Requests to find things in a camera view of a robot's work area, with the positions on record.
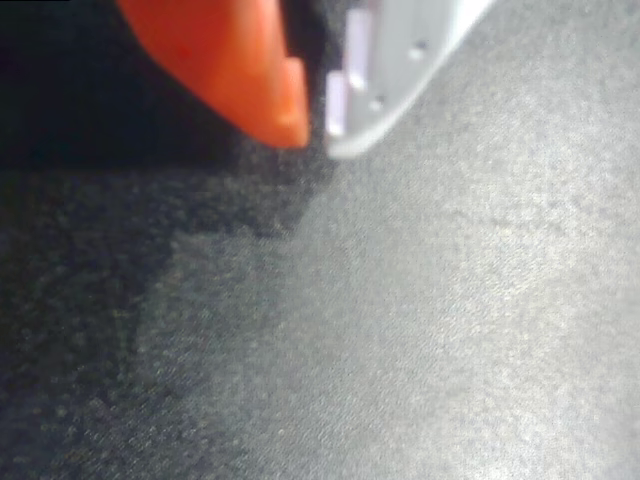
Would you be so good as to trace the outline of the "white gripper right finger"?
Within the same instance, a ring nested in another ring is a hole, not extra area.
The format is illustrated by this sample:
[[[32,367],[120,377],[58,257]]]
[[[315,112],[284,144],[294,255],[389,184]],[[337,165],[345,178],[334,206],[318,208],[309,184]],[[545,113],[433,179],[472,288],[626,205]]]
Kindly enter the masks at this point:
[[[490,0],[359,1],[341,67],[326,77],[326,152],[353,159],[383,139],[487,13]]]

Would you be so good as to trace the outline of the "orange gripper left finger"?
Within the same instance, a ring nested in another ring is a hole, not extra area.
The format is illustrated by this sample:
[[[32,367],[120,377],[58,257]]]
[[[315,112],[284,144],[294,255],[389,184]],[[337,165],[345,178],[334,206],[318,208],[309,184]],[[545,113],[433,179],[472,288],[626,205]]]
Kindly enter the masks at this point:
[[[145,52],[255,140],[310,139],[304,65],[288,54],[277,1],[128,0],[118,7]]]

